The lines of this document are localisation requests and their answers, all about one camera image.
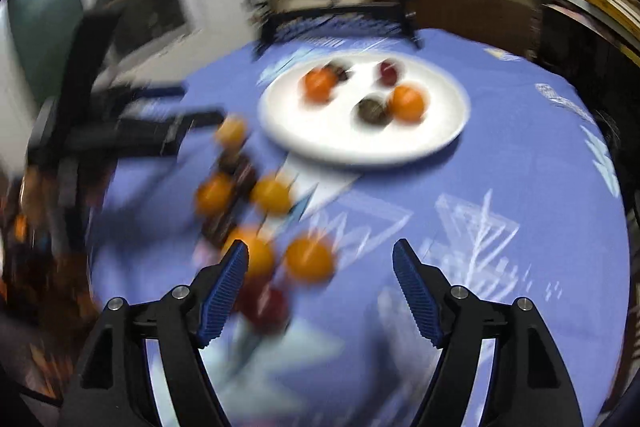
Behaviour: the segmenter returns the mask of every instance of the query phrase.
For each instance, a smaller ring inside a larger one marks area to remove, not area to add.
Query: yellow fruit
[[[335,272],[332,247],[318,233],[295,238],[284,254],[284,264],[293,279],[310,284],[325,282]]]
[[[241,148],[246,140],[247,126],[238,115],[230,114],[216,131],[216,140],[225,149]]]
[[[251,201],[267,214],[287,214],[291,209],[289,187],[275,174],[260,178],[251,191]]]
[[[196,212],[201,216],[213,216],[225,210],[234,190],[229,176],[218,172],[205,181],[196,191]]]
[[[247,277],[271,277],[276,267],[276,256],[271,243],[260,239],[255,229],[237,227],[233,229],[222,248],[223,255],[231,248],[233,242],[239,239],[249,251],[249,268],[244,274]]]

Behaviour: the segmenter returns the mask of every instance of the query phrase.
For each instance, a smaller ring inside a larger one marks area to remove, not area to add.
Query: blue tablecloth
[[[244,115],[254,129],[247,147],[262,170],[284,164],[316,189],[298,194],[302,209],[309,207],[281,231],[279,251],[301,230],[321,227],[340,253],[329,286],[295,289],[289,330],[262,341],[241,370],[235,364],[252,339],[239,319],[204,350],[234,427],[409,425],[438,352],[419,336],[393,275],[392,245],[401,237],[452,284],[485,299],[511,303],[526,295],[536,303],[585,425],[607,396],[622,345],[629,261],[620,189],[597,126],[561,77],[443,31],[421,36],[420,51],[391,39],[316,40],[274,46],[258,61],[246,46],[192,74],[178,105],[149,109],[220,104]],[[472,102],[460,138],[434,156],[379,171],[332,171],[287,157],[258,126],[264,88],[297,60],[353,48],[412,54],[455,76]],[[92,282],[101,302],[158,299],[206,264],[193,194],[218,152],[210,132],[197,131],[177,162],[118,165],[92,224]],[[151,352],[158,407],[164,424],[175,425]],[[478,423],[490,357],[487,343],[468,427]]]

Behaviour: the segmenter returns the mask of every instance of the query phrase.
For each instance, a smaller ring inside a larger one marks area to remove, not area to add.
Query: white wall
[[[244,0],[181,0],[191,34],[122,76],[139,80],[181,80],[254,39]],[[20,172],[35,110],[17,62],[6,1],[0,5],[0,163]]]

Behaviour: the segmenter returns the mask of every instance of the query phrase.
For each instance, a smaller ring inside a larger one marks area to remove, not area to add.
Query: red object
[[[380,83],[393,87],[398,83],[398,67],[390,60],[380,62]]]
[[[269,282],[243,285],[236,307],[255,330],[264,335],[281,333],[289,324],[289,299]]]

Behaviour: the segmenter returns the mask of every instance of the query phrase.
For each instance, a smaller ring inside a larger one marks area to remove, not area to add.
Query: plate rim
[[[262,92],[260,96],[260,100],[258,100],[258,122],[260,123],[260,127],[262,128],[264,133],[269,137],[269,139],[272,140],[279,147],[287,150],[287,152],[290,152],[298,156],[302,156],[304,158],[316,160],[321,163],[334,164],[334,165],[348,165],[348,166],[354,166],[354,167],[357,167],[357,166],[372,167],[372,166],[404,165],[416,160],[420,160],[422,158],[427,158],[428,156],[431,156],[443,150],[445,147],[449,146],[453,141],[455,141],[460,136],[460,134],[466,127],[466,124],[469,122],[469,119],[471,118],[471,99],[468,95],[468,92],[466,92],[465,87],[460,83],[460,81],[455,76],[450,74],[448,71],[442,69],[441,67],[437,66],[433,62],[430,62],[429,60],[425,60],[420,57],[416,57],[415,55],[409,55],[406,53],[395,52],[395,51],[388,52],[389,58],[402,57],[405,60],[408,59],[408,60],[421,62],[421,66],[425,66],[428,69],[433,70],[434,73],[441,75],[442,77],[444,77],[444,79],[446,79],[454,87],[456,87],[456,90],[462,99],[463,108],[464,108],[464,112],[462,115],[463,118],[461,119],[459,126],[456,127],[455,131],[451,133],[451,138],[446,142],[443,142],[438,147],[432,148],[428,152],[420,152],[420,153],[412,152],[412,153],[407,153],[406,155],[397,155],[390,160],[380,160],[379,158],[361,158],[359,160],[354,160],[353,157],[346,158],[343,153],[341,152],[331,153],[330,150],[329,151],[324,150],[323,154],[320,155],[317,147],[313,147],[311,144],[306,144],[306,143],[303,144],[303,143],[300,143],[299,141],[292,140],[290,139],[290,137],[286,136],[285,133],[280,133],[276,129],[277,124],[275,123],[271,124],[270,120],[272,119],[269,116],[269,112],[267,111],[267,107],[266,107],[267,98],[269,97],[269,93],[271,89],[273,89],[273,86],[275,86],[276,83],[281,79],[281,77],[287,74],[291,68],[294,68],[297,66],[303,66],[306,63],[315,62],[316,60],[319,60],[321,58],[322,59],[326,58],[327,62],[329,62],[332,60],[332,57],[344,57],[345,55],[358,55],[358,54],[383,55],[385,54],[385,52],[378,51],[378,50],[372,50],[372,51],[357,51],[357,50],[351,51],[350,50],[350,51],[341,51],[341,52],[331,52],[326,55],[317,55],[315,57],[311,57],[311,58],[308,58],[307,60],[293,64],[290,68],[287,68],[287,70],[281,72],[272,82],[270,82],[269,85],[266,87],[266,89],[264,89],[264,91]]]

